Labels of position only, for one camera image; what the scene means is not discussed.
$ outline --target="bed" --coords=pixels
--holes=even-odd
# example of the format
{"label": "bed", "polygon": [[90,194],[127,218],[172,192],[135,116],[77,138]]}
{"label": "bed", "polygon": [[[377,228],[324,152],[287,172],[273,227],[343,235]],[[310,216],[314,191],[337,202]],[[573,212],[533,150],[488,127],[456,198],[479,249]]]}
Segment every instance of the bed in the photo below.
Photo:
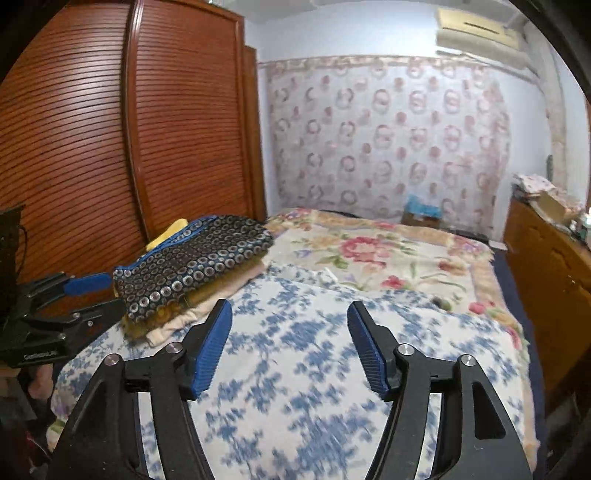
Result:
{"label": "bed", "polygon": [[[365,476],[389,405],[369,390],[352,348],[345,311],[353,300],[427,355],[475,354],[535,466],[539,362],[502,255],[433,229],[315,210],[285,212],[267,228],[275,236],[268,268],[230,296],[234,323],[220,365],[210,390],[191,405],[218,478]],[[190,326],[167,341],[182,339]],[[51,404],[59,422],[105,355],[139,358],[160,348],[130,342],[114,326],[62,369]],[[431,396],[417,478],[430,474],[438,401]],[[147,395],[140,412],[149,472],[163,478]]]}

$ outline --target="beige folded fabric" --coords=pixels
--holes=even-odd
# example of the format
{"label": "beige folded fabric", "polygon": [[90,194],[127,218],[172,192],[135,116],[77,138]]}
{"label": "beige folded fabric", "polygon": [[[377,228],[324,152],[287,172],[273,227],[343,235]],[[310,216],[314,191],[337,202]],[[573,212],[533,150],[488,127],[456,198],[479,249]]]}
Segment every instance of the beige folded fabric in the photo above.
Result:
{"label": "beige folded fabric", "polygon": [[263,273],[267,267],[261,259],[251,261],[252,265],[245,268],[235,275],[229,276],[228,281],[221,284],[219,289],[214,291],[210,297],[200,301],[197,305],[189,308],[183,313],[180,313],[175,318],[170,320],[162,327],[156,328],[146,334],[150,346],[155,347],[166,343],[173,332],[200,321],[203,323],[206,316],[213,310],[216,302],[219,299],[225,299],[234,295],[240,288],[242,288],[250,279]]}

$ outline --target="yellow cloth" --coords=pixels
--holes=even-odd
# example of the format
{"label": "yellow cloth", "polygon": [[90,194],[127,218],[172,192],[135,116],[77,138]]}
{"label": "yellow cloth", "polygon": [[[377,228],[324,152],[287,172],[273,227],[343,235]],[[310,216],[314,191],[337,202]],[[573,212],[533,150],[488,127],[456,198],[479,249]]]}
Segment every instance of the yellow cloth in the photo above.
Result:
{"label": "yellow cloth", "polygon": [[158,238],[152,240],[146,246],[146,252],[153,250],[154,248],[159,246],[159,244],[164,242],[166,239],[172,237],[175,233],[180,232],[188,224],[189,224],[189,222],[185,218],[181,218],[181,219],[177,220],[171,226],[169,226],[162,235],[160,235]]}

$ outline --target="patterned curtain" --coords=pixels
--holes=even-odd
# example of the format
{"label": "patterned curtain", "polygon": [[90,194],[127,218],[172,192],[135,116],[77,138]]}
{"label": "patterned curtain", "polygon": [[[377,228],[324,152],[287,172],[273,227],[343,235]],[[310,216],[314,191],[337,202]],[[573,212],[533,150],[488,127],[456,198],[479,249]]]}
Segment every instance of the patterned curtain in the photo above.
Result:
{"label": "patterned curtain", "polygon": [[282,206],[398,221],[416,194],[450,225],[491,232],[511,144],[492,70],[416,57],[267,68]]}

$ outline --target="white wall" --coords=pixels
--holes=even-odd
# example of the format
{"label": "white wall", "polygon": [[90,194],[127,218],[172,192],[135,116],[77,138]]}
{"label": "white wall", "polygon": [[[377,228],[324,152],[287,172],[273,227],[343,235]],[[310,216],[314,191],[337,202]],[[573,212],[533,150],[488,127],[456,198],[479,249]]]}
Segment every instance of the white wall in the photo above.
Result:
{"label": "white wall", "polygon": [[[435,57],[438,50],[435,7],[417,2],[382,0],[328,5],[251,28],[258,29],[260,61],[334,55]],[[512,126],[511,160],[499,188],[493,221],[493,237],[500,240],[509,208],[512,175],[544,174],[551,144],[541,91],[508,74],[498,72],[497,77]],[[273,183],[267,186],[267,207],[273,215],[280,209],[280,203],[268,125],[265,92],[265,97],[261,96],[261,129],[265,182]]]}
{"label": "white wall", "polygon": [[591,159],[586,98],[579,83],[558,52],[552,49],[552,53],[564,96],[566,189],[571,195],[586,204],[587,188],[589,187],[589,160]]}

